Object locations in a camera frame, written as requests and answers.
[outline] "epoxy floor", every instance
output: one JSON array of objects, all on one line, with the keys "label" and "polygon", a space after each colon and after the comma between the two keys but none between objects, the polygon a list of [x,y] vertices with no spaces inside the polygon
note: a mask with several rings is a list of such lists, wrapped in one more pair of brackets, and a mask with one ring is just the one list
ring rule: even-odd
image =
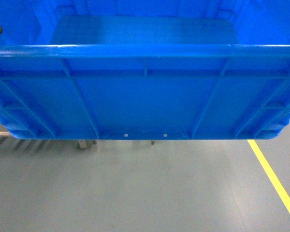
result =
[{"label": "epoxy floor", "polygon": [[[290,195],[290,124],[257,141]],[[0,232],[290,232],[246,140],[0,138]]]}]

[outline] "blue plastic crate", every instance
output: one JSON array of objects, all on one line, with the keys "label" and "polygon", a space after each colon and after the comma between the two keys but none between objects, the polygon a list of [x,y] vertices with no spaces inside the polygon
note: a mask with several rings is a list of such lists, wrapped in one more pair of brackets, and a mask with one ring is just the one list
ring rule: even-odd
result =
[{"label": "blue plastic crate", "polygon": [[22,139],[269,139],[290,0],[0,1],[0,122]]}]

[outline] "yellow stripe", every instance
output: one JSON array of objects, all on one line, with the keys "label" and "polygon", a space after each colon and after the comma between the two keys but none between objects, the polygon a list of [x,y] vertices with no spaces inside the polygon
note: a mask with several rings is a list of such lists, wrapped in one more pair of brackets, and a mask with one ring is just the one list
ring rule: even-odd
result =
[{"label": "yellow stripe", "polygon": [[276,189],[277,193],[279,194],[282,202],[284,203],[285,207],[287,208],[290,214],[290,197],[285,191],[284,187],[281,185],[279,179],[277,178],[276,174],[274,173],[273,169],[267,162],[266,158],[262,154],[260,148],[258,147],[256,141],[248,140],[252,150],[256,154],[262,168],[265,170],[265,173],[269,177],[270,181],[272,182],[274,188]]}]

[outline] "plastic crate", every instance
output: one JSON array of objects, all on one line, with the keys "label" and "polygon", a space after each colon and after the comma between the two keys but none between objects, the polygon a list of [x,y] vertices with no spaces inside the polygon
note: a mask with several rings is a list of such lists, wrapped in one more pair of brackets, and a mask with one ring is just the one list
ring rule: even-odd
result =
[{"label": "plastic crate", "polygon": [[290,0],[0,0],[0,122],[21,139],[269,139]]}]

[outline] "gray floor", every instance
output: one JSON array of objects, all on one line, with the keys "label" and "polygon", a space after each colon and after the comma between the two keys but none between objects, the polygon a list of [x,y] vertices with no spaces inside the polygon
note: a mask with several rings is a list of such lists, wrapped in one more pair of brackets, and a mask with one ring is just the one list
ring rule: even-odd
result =
[{"label": "gray floor", "polygon": [[[257,141],[290,195],[290,125]],[[0,232],[290,232],[247,141],[0,138]]]}]

